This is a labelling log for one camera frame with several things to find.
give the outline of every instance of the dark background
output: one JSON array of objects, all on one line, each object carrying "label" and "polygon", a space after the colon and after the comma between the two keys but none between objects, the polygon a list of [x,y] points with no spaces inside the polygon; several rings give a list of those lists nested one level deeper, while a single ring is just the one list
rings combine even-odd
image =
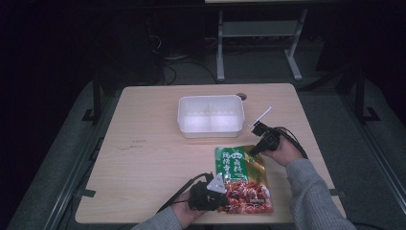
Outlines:
[{"label": "dark background", "polygon": [[[163,50],[190,42],[192,52],[199,52],[199,39],[216,36],[214,10],[151,13],[132,11],[131,7],[153,6],[153,1],[85,3],[0,3],[2,229],[76,97],[95,74],[107,93],[130,84],[154,84],[160,79],[160,57],[150,51],[154,45],[150,35],[162,38]],[[122,6],[124,10],[108,10]],[[293,8],[283,13],[276,9],[272,15],[296,17],[296,13]],[[301,39],[325,41],[320,70],[333,71],[354,57],[360,60],[365,76],[382,89],[388,104],[406,124],[404,13],[403,5],[396,1],[312,7]],[[259,10],[241,13],[241,9],[231,13],[235,20],[268,15]]]}]

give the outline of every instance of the gray floor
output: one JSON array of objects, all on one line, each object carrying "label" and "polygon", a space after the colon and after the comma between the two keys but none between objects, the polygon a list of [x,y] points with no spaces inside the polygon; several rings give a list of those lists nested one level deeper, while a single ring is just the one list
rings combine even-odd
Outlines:
[{"label": "gray floor", "polygon": [[[252,48],[239,55],[229,54],[224,60],[224,83],[290,82],[296,87],[308,85],[323,75],[314,71],[322,47],[321,42],[302,42],[298,47],[295,57],[304,76],[304,80],[300,82],[293,80],[282,52],[285,46],[281,44],[266,49]],[[210,52],[203,58],[189,57],[171,64],[170,67],[176,71],[173,84],[213,84],[215,54]],[[174,77],[169,68],[165,69],[165,73],[167,81]],[[367,82],[366,106],[373,107],[381,121],[360,126],[349,106],[353,101],[353,94],[347,97],[338,95],[333,89],[337,81],[332,80],[310,92],[298,92],[298,95],[334,184],[343,194],[341,200],[348,219],[383,229],[406,229],[404,210],[399,206],[390,184],[380,170],[364,130],[375,138],[401,181],[406,181],[406,168],[402,164],[406,160],[406,128],[386,105],[379,89],[370,82]],[[88,174],[86,170],[92,166],[89,157],[97,153],[94,151],[95,146],[104,136],[119,98],[120,92],[117,92],[116,97],[102,97],[101,120],[92,126],[81,120],[86,109],[92,108],[91,84],[83,89],[14,215],[10,229],[129,229],[133,225],[83,225],[75,222],[80,188],[85,186]],[[66,181],[72,181],[74,185],[69,187]],[[61,203],[65,205],[56,207],[56,204]],[[295,229],[293,224],[271,227]],[[253,226],[216,226],[214,229],[250,228]],[[268,229],[268,226],[254,228]],[[375,229],[362,225],[357,225],[357,228]]]}]

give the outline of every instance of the food bag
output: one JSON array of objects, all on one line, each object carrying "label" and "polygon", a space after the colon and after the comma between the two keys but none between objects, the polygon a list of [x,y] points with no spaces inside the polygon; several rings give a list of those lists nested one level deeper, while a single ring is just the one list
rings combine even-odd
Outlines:
[{"label": "food bag", "polygon": [[218,212],[227,214],[272,213],[271,194],[262,158],[250,156],[254,146],[215,149],[216,173],[222,173],[229,205]]}]

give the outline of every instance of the green label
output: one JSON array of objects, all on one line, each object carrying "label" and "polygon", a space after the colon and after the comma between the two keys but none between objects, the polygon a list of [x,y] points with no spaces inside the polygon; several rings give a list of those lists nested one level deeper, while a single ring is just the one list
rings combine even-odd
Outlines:
[{"label": "green label", "polygon": [[225,181],[248,181],[244,147],[216,148],[215,169],[217,173],[223,173]]}]

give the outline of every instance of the gray sleeve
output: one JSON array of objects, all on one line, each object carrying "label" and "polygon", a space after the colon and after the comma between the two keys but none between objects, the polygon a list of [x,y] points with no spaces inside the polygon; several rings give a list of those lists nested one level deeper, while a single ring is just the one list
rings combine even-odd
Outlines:
[{"label": "gray sleeve", "polygon": [[297,229],[355,229],[341,215],[326,182],[309,160],[289,163],[286,172],[292,190],[290,211]]},{"label": "gray sleeve", "polygon": [[149,218],[131,228],[131,230],[138,229],[181,230],[182,226],[172,208],[168,207],[155,214],[152,218]]}]

